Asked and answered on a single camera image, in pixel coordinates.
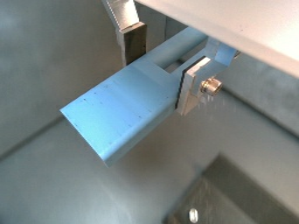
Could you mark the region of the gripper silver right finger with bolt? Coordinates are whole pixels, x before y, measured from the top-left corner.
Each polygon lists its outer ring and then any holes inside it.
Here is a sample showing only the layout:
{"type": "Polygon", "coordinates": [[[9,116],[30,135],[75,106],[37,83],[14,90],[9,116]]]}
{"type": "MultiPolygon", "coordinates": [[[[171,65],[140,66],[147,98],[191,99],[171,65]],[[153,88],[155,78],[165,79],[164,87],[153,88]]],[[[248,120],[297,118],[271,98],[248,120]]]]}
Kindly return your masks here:
{"type": "Polygon", "coordinates": [[[185,116],[200,103],[203,95],[213,96],[221,88],[216,76],[229,66],[237,50],[215,38],[208,38],[195,61],[181,71],[176,111],[185,116]]]}

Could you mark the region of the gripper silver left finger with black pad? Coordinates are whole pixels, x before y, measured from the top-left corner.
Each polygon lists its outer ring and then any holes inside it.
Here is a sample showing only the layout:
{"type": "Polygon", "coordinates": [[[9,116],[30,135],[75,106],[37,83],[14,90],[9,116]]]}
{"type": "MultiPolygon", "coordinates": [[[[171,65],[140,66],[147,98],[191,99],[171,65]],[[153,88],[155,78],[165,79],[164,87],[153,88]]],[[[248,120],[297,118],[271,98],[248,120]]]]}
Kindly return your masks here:
{"type": "Polygon", "coordinates": [[[116,28],[116,41],[123,65],[129,65],[145,54],[147,25],[140,21],[133,0],[101,0],[116,28]]]}

